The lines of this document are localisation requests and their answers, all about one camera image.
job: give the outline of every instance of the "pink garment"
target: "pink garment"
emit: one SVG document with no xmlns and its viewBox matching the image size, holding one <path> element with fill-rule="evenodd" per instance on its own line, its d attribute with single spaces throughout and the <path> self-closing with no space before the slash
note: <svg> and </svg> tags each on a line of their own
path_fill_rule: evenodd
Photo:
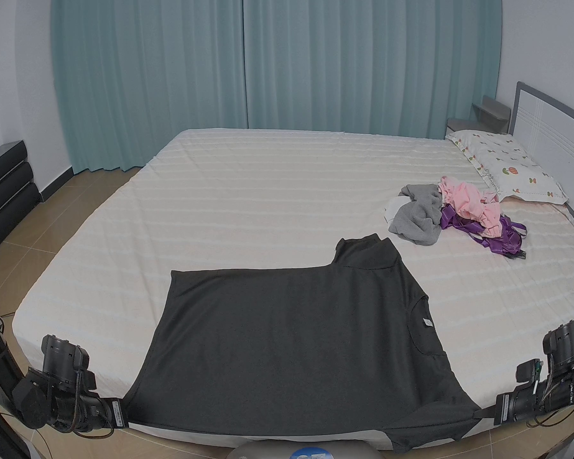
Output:
<svg viewBox="0 0 574 459">
<path fill-rule="evenodd" d="M 450 204 L 459 216 L 478 221 L 487 238 L 502 236 L 502 225 L 499 222 L 501 208 L 497 194 L 491 190 L 483 193 L 472 184 L 460 182 L 454 177 L 442 177 L 438 188 L 442 193 L 443 204 Z"/>
</svg>

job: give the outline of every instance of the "white bed sheet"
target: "white bed sheet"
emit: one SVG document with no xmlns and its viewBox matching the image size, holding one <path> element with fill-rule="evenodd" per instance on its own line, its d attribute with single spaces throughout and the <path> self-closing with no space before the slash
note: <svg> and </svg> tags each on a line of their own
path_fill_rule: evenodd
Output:
<svg viewBox="0 0 574 459">
<path fill-rule="evenodd" d="M 64 245 L 17 310 L 13 331 L 35 367 L 47 333 L 81 345 L 100 395 L 122 397 L 143 364 L 171 270 L 319 266 L 332 261 L 340 238 L 378 233 L 391 238 L 429 295 L 462 387 L 489 406 L 514 388 L 517 364 L 543 358 L 543 335 L 574 318 L 574 227 L 563 207 L 502 202 L 528 226 L 527 260 L 494 255 L 455 229 L 431 247 L 389 234 L 387 200 L 405 184 L 445 174 L 486 188 L 443 140 L 185 131 Z M 490 427 L 484 420 L 473 432 Z M 136 428 L 231 447 L 250 439 Z M 349 438 L 390 448 L 379 432 Z"/>
</svg>

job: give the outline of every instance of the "pillowcase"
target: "pillowcase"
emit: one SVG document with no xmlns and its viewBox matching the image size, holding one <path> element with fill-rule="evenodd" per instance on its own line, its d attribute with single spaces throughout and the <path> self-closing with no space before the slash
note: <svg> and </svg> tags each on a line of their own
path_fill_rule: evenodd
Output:
<svg viewBox="0 0 574 459">
<path fill-rule="evenodd" d="M 523 201 L 566 203 L 559 184 L 512 136 L 464 130 L 449 132 L 446 139 L 455 143 L 500 201 L 512 196 Z"/>
</svg>

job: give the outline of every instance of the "wall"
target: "wall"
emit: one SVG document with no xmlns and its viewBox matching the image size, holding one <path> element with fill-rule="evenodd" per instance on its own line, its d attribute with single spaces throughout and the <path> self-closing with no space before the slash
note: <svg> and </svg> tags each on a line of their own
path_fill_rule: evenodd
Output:
<svg viewBox="0 0 574 459">
<path fill-rule="evenodd" d="M 498 101 L 514 103 L 517 81 L 574 109 L 574 0 L 502 0 Z"/>
<path fill-rule="evenodd" d="M 39 190 L 70 167 L 57 111 L 51 0 L 0 0 L 0 144 L 26 142 Z"/>
</svg>

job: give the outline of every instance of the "curtain fold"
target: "curtain fold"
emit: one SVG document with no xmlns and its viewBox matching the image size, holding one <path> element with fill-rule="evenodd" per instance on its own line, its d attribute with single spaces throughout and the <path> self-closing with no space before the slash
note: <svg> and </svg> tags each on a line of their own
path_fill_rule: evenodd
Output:
<svg viewBox="0 0 574 459">
<path fill-rule="evenodd" d="M 247 127 L 242 0 L 53 0 L 75 172 L 145 165 L 188 128 Z"/>
<path fill-rule="evenodd" d="M 249 126 L 443 138 L 495 97 L 501 0 L 244 0 Z"/>
</svg>

